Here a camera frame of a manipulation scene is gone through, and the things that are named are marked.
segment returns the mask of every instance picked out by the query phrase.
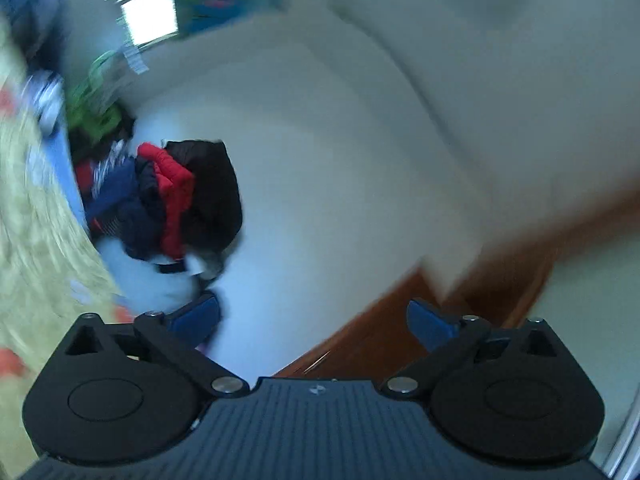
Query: red puffer jacket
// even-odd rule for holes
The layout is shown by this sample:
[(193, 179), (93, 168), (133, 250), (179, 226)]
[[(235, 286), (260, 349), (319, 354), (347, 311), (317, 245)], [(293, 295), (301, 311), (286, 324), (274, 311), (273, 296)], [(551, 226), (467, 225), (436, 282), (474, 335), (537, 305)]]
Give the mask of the red puffer jacket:
[(166, 224), (160, 247), (174, 260), (184, 256), (180, 238), (180, 216), (191, 206), (195, 179), (193, 173), (172, 159), (165, 150), (144, 142), (138, 155), (154, 162), (160, 196), (166, 208)]

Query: green object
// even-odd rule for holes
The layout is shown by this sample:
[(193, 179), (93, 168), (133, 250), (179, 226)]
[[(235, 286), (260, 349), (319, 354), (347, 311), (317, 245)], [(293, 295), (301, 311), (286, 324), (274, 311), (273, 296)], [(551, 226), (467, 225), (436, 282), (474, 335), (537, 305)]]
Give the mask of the green object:
[(109, 51), (96, 59), (89, 69), (87, 81), (74, 88), (66, 99), (66, 118), (69, 129), (82, 128), (89, 136), (91, 144), (98, 143), (122, 120), (122, 114), (115, 105), (108, 107), (102, 114), (94, 113), (91, 106), (104, 83), (101, 68), (114, 54), (114, 51)]

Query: metal screw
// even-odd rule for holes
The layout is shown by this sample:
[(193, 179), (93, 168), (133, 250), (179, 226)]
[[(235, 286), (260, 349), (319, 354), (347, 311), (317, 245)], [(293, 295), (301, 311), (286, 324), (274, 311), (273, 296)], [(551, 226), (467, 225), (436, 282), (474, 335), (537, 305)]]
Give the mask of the metal screw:
[(211, 387), (221, 394), (234, 394), (242, 389), (244, 383), (237, 377), (218, 377)]
[(394, 377), (386, 382), (386, 387), (398, 394), (408, 394), (418, 387), (418, 381), (411, 377)]

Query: brown wooden floor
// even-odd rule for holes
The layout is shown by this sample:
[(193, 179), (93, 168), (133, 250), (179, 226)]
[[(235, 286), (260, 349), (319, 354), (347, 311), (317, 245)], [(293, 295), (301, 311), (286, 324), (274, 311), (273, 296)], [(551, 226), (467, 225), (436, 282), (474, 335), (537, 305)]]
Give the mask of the brown wooden floor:
[(406, 326), (412, 298), (436, 299), (415, 270), (340, 331), (292, 362), (276, 377), (372, 379), (376, 384), (427, 352)]

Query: triangular opening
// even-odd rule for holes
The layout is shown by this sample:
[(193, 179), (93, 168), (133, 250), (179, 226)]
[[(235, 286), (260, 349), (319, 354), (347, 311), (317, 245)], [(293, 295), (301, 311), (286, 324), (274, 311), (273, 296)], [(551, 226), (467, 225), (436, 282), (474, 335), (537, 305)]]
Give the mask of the triangular opening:
[(67, 355), (95, 354), (102, 350), (102, 345), (90, 326), (83, 326), (74, 341), (66, 349)]
[(477, 364), (499, 358), (504, 349), (509, 346), (509, 341), (510, 339), (504, 338), (482, 343), (478, 348), (474, 362)]
[(532, 330), (529, 332), (529, 337), (527, 337), (524, 343), (523, 351), (530, 355), (556, 357), (556, 351), (542, 330)]

